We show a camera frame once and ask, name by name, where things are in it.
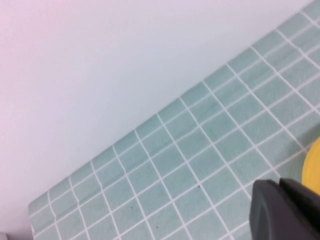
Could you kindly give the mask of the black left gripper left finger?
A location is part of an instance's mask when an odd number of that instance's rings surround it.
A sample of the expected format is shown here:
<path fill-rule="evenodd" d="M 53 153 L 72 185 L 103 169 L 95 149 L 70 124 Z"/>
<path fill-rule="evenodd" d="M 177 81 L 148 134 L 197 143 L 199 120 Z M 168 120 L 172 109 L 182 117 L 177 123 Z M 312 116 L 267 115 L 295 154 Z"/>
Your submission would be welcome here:
<path fill-rule="evenodd" d="M 253 184 L 249 212 L 253 240 L 307 240 L 308 223 L 296 204 L 272 180 Z"/>

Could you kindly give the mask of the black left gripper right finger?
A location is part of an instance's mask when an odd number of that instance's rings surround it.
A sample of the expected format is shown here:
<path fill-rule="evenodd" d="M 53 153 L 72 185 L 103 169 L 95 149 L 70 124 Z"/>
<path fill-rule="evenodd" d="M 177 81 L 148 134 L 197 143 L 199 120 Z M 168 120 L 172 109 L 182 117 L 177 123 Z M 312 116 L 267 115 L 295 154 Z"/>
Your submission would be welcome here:
<path fill-rule="evenodd" d="M 320 195 L 291 178 L 281 178 L 279 186 L 294 205 L 300 224 L 315 240 L 319 240 Z"/>

